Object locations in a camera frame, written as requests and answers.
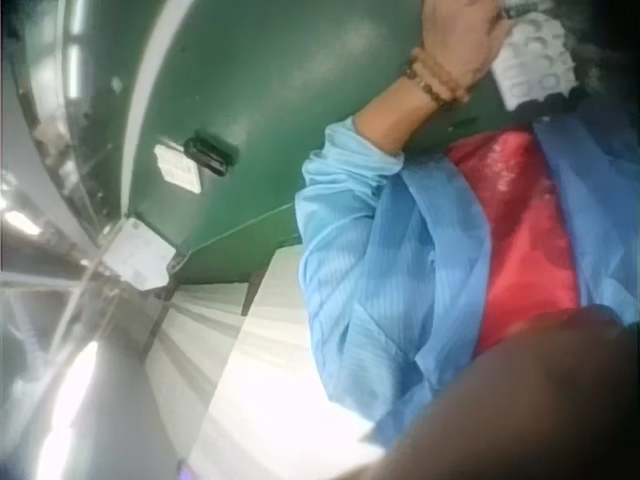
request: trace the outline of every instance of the pill blister pack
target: pill blister pack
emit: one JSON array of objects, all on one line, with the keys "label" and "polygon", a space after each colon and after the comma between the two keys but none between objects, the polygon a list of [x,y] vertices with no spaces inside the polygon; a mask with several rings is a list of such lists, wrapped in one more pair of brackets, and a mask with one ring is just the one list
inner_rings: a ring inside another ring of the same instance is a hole
[{"label": "pill blister pack", "polygon": [[565,39],[560,22],[542,13],[519,20],[492,66],[507,110],[554,93],[566,96],[577,85]]}]

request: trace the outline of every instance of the blue jacket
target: blue jacket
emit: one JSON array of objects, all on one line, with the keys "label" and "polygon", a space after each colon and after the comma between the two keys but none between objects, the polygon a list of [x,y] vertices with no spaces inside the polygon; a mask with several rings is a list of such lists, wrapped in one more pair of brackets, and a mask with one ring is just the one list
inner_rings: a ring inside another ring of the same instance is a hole
[{"label": "blue jacket", "polygon": [[[582,305],[638,319],[640,149],[603,99],[534,130],[572,241]],[[467,367],[491,238],[474,193],[444,156],[403,166],[330,126],[296,197],[313,354],[329,399],[375,422],[389,447]]]}]

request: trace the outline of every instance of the green panel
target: green panel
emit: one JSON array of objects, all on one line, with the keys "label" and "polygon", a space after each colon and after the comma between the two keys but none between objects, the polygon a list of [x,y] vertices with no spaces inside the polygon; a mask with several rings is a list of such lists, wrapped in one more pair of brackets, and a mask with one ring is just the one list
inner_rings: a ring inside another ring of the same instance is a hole
[{"label": "green panel", "polygon": [[292,206],[260,218],[191,254],[176,280],[182,284],[248,281],[277,248],[297,243]]},{"label": "green panel", "polygon": [[[180,281],[246,278],[295,231],[290,209],[286,221],[277,214],[241,227],[290,205],[325,127],[397,77],[420,42],[420,9],[419,0],[196,3],[152,95],[130,203],[182,253],[209,244],[192,255]],[[411,148],[508,120],[489,78],[467,107],[430,123]],[[195,195],[163,181],[153,148],[161,137],[182,144],[199,129],[233,145],[239,158],[225,178],[202,171],[203,192]]]}]

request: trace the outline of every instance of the red garment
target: red garment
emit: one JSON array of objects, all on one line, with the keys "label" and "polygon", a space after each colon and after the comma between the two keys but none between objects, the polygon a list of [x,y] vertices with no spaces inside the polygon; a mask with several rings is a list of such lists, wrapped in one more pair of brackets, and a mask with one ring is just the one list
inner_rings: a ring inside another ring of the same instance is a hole
[{"label": "red garment", "polygon": [[463,140],[448,152],[491,230],[491,268],[480,354],[535,317],[578,308],[573,252],[542,149],[514,130]]}]

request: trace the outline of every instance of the beaded bracelet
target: beaded bracelet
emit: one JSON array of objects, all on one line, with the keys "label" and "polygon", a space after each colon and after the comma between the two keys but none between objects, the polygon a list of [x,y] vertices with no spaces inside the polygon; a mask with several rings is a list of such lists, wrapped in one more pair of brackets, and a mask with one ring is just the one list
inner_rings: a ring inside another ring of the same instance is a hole
[{"label": "beaded bracelet", "polygon": [[421,48],[414,48],[411,52],[411,61],[420,62],[449,92],[456,103],[464,105],[469,101],[469,93],[460,86],[460,83],[453,78],[453,75],[445,69],[435,57]]},{"label": "beaded bracelet", "polygon": [[444,107],[449,103],[444,98],[442,98],[442,95],[440,95],[438,92],[436,92],[433,89],[433,87],[429,84],[429,82],[427,82],[424,78],[418,75],[418,72],[415,71],[415,69],[411,64],[407,66],[404,72],[404,76],[407,77],[409,80],[416,81],[420,86],[420,89],[424,93],[426,93],[429,97],[431,97],[431,99],[436,103],[436,105],[438,105],[438,107]]}]

